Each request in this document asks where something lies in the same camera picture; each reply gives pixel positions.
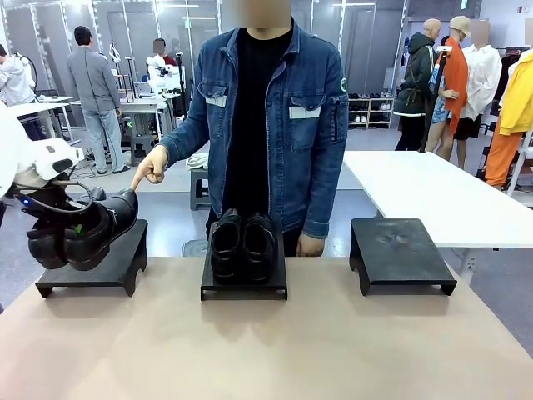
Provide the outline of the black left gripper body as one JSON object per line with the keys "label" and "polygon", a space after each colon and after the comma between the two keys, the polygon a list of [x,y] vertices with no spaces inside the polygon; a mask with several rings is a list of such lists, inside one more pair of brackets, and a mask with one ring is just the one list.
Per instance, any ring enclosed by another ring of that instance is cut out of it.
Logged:
{"label": "black left gripper body", "polygon": [[46,184],[42,187],[15,184],[14,197],[22,204],[22,210],[38,221],[63,228],[83,225],[90,210],[90,189],[80,184],[85,194],[74,200],[68,195],[66,187],[68,184]]}

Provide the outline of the person's left hand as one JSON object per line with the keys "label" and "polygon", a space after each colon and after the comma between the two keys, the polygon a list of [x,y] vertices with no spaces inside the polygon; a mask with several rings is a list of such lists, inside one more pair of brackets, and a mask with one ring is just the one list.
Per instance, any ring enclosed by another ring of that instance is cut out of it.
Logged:
{"label": "person's left hand", "polygon": [[315,238],[302,233],[297,241],[296,255],[298,257],[320,257],[325,248],[325,238]]}

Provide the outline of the person's right hand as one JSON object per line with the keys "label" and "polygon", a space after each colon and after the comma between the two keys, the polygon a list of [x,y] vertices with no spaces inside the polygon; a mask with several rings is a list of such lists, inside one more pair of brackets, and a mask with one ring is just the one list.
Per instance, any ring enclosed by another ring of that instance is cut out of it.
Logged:
{"label": "person's right hand", "polygon": [[162,145],[156,145],[139,163],[132,179],[130,188],[135,191],[143,179],[152,184],[159,184],[164,179],[167,165],[167,150]]}

